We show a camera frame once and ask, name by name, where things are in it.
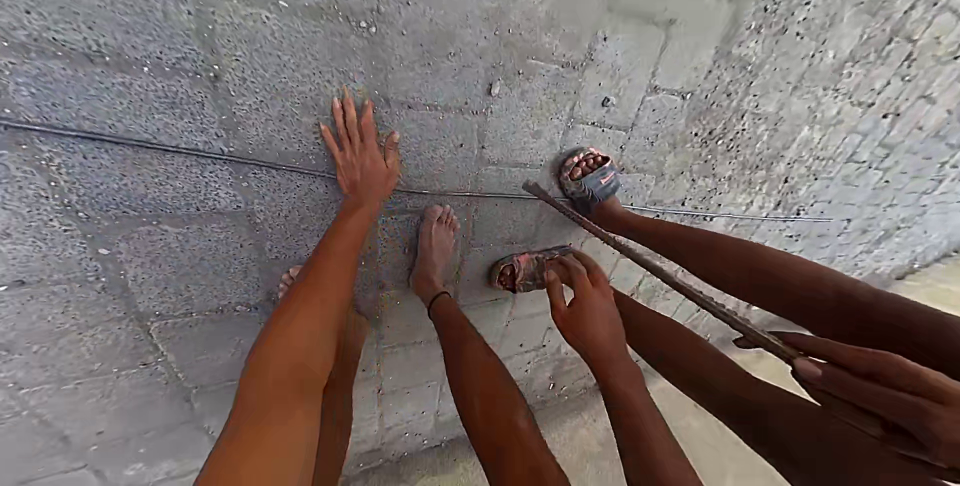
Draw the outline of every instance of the hand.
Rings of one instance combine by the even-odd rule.
[[[357,127],[354,97],[346,86],[342,103],[339,98],[333,99],[333,121],[340,146],[326,124],[320,124],[319,130],[337,164],[337,183],[344,202],[356,200],[363,207],[379,208],[393,193],[401,175],[400,134],[391,131],[381,149],[374,123],[374,103],[369,99],[364,102]]]
[[[570,304],[564,286],[573,289]],[[582,251],[550,261],[546,294],[559,333],[590,369],[630,360],[623,321],[614,303],[614,291],[596,261]]]
[[[912,434],[930,461],[960,468],[960,382],[892,352],[795,332],[774,335],[826,361],[794,361],[804,384],[879,415]],[[734,343],[749,347],[740,338]],[[904,445],[888,437],[881,440]]]

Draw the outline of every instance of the fingernail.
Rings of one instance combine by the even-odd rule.
[[[808,382],[818,382],[820,377],[824,374],[824,371],[817,365],[817,363],[810,360],[810,358],[798,358],[793,361],[793,368],[797,371],[797,374]]]

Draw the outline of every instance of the grey concrete surface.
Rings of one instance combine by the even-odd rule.
[[[884,284],[960,243],[958,7],[3,0],[0,117],[331,170],[315,122],[346,83],[402,133],[405,186],[517,192],[595,145],[624,200],[832,218],[675,220]],[[338,202],[301,174],[0,130],[0,483],[188,482],[279,274]],[[582,244],[624,291],[729,335],[549,207],[397,194],[357,284],[374,331],[349,473],[462,432],[406,292],[430,203],[461,215],[457,295],[531,401],[592,382],[543,295],[486,287],[505,255]]]

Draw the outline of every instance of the wire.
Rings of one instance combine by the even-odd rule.
[[[20,130],[25,132],[33,132],[36,134],[46,134],[50,136],[59,136],[59,137],[72,137],[75,139],[86,139],[89,141],[98,141],[102,143],[111,143],[114,145],[123,145],[127,147],[139,147],[141,149],[147,149],[151,151],[161,151],[164,153],[170,153],[175,155],[185,155],[209,160],[217,161],[228,161],[231,163],[239,163],[243,165],[252,165],[256,167],[265,167],[268,169],[276,169],[278,171],[287,171],[290,173],[299,173],[301,175],[310,175],[313,177],[321,177],[323,179],[330,179],[332,181],[337,180],[337,175],[333,173],[328,173],[326,171],[320,171],[317,169],[309,169],[306,167],[301,167],[299,165],[288,165],[284,163],[277,163],[274,161],[266,161],[255,158],[247,158],[243,156],[235,156],[233,154],[223,154],[218,152],[210,152],[207,150],[200,150],[198,148],[185,148],[185,147],[176,147],[173,145],[164,145],[162,143],[155,143],[153,141],[143,141],[140,139],[134,139],[131,137],[124,137],[122,135],[114,135],[112,133],[99,133],[95,131],[85,131],[81,129],[74,129],[70,127],[63,127],[53,124],[34,124],[28,122],[14,121],[6,118],[0,118],[0,127],[10,128],[14,130]],[[445,196],[445,197],[468,197],[468,198],[495,198],[495,199],[517,199],[517,200],[534,200],[539,201],[536,197],[527,194],[508,194],[508,193],[486,193],[486,192],[448,192],[448,191],[430,191],[430,190],[417,190],[412,188],[401,188],[398,187],[394,191],[413,194],[413,195],[426,195],[426,196]],[[555,197],[558,201],[567,203],[568,200],[562,197]],[[768,222],[833,222],[831,218],[812,218],[807,216],[750,216],[746,214],[728,214],[723,212],[704,212],[700,210],[683,210],[678,208],[659,208],[655,206],[634,206],[632,204],[623,205],[624,209],[630,210],[639,210],[643,212],[654,212],[658,214],[677,214],[682,216],[699,216],[704,218],[730,218],[736,220],[762,220]]]

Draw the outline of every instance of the worn sandal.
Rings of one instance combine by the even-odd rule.
[[[570,171],[586,157],[606,158],[606,163],[580,178],[570,178]],[[574,148],[559,168],[559,189],[582,216],[590,216],[597,205],[617,194],[620,178],[614,159],[596,148]]]
[[[509,255],[493,263],[489,284],[510,293],[546,289],[546,262],[573,253],[567,245]]]

